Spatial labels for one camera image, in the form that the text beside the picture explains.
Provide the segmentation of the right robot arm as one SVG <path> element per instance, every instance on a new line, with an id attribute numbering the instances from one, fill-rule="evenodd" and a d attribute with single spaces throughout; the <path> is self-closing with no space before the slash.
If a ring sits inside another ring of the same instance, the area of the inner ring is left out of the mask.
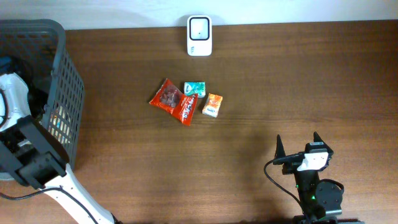
<path id="1" fill-rule="evenodd" d="M 294 223 L 337 223 L 342 214 L 343 184 L 320 179 L 319 173 L 329 166 L 333 150 L 313 134 L 313 141 L 305 145 L 305 150 L 296 154 L 285 153 L 281 137 L 276 140 L 274 165 L 282 166 L 284 175 L 294 175 L 298 192 L 298 204 L 302 214 L 293 218 Z"/>

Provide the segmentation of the teal tissue pack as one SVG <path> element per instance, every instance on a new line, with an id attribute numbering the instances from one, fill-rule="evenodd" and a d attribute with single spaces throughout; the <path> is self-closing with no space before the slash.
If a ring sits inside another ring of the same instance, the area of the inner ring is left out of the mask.
<path id="1" fill-rule="evenodd" d="M 197 94 L 199 98 L 204 98 L 206 95 L 206 85 L 205 82 L 185 82 L 183 91 L 187 96 Z"/>

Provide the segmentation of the red candy bag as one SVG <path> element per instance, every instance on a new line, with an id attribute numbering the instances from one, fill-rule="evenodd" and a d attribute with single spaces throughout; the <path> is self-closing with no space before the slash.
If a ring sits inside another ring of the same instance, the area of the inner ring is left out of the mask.
<path id="1" fill-rule="evenodd" d="M 168 78 L 156 92 L 149 104 L 165 110 L 182 124 L 191 125 L 198 94 L 183 94 Z"/>

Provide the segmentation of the orange tissue pack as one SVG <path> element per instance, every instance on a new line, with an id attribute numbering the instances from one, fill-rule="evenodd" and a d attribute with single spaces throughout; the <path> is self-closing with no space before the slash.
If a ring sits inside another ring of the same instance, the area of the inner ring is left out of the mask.
<path id="1" fill-rule="evenodd" d="M 212 93 L 208 94 L 202 113 L 216 118 L 218 116 L 223 97 Z"/>

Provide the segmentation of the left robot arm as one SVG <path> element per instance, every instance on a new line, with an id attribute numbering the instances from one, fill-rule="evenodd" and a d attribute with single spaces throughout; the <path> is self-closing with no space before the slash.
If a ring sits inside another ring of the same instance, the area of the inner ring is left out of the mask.
<path id="1" fill-rule="evenodd" d="M 78 223 L 118 223 L 79 183 L 62 144 L 41 124 L 48 94 L 26 61 L 1 57 L 1 171 L 46 194 Z"/>

